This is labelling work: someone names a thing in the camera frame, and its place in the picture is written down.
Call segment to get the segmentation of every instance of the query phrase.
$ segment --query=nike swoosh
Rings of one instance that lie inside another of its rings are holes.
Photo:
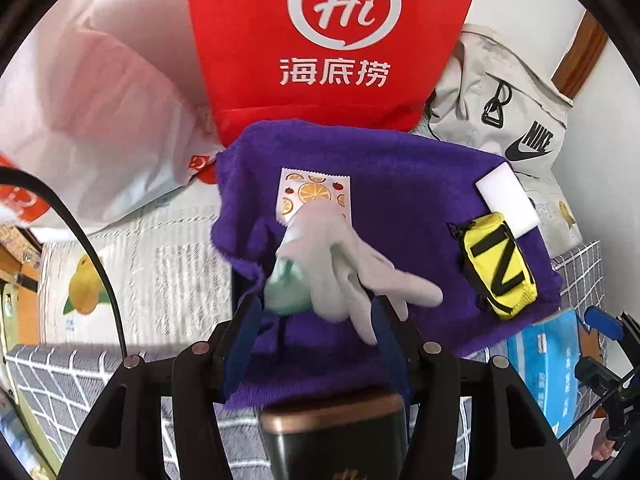
[[[521,152],[520,143],[522,142],[522,139],[524,139],[524,137],[525,136],[520,137],[518,140],[516,140],[513,144],[511,144],[511,146],[509,146],[505,150],[504,156],[507,160],[510,160],[511,162],[518,162],[519,160],[528,160],[530,158],[535,158],[537,156],[543,156],[553,151],[553,150],[549,150],[548,152],[543,152],[543,153]]]

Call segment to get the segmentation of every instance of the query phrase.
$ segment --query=white circular logo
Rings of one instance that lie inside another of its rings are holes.
[[[356,5],[361,5],[360,12],[357,17],[358,24],[363,25],[364,27],[370,27],[374,24],[374,20],[368,20],[367,15],[373,8],[374,1],[375,0],[367,0],[364,4],[361,4],[360,0],[326,0],[325,2],[319,2],[314,6],[314,10],[320,13],[318,20],[319,28],[326,29],[327,23],[337,7],[344,8],[340,17],[340,25],[345,27],[348,24]],[[293,25],[296,27],[298,32],[309,41],[332,50],[356,50],[379,42],[396,26],[402,9],[402,0],[389,1],[389,12],[384,22],[365,38],[350,44],[347,44],[347,42],[343,40],[328,38],[311,27],[303,13],[302,0],[287,0],[287,9],[289,10],[289,17],[291,18]]]

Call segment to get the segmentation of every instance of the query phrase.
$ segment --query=yellow and black bag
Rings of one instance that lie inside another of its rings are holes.
[[[460,244],[465,277],[500,319],[513,318],[536,300],[533,274],[502,213],[450,227]]]

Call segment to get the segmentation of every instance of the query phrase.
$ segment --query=blue package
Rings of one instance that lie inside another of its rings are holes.
[[[542,409],[556,435],[574,421],[580,358],[577,317],[573,310],[546,323],[529,326],[507,340],[509,361]]]

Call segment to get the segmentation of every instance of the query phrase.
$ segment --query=green leaf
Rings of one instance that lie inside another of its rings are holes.
[[[101,288],[100,292],[98,293],[98,303],[111,304],[111,301],[109,301],[109,296],[107,295],[107,291],[104,290],[104,288]]]
[[[76,308],[74,307],[74,304],[71,303],[71,300],[69,298],[66,298],[65,308],[62,311],[62,315],[64,316],[65,314],[68,314],[69,312],[72,312],[75,309]]]

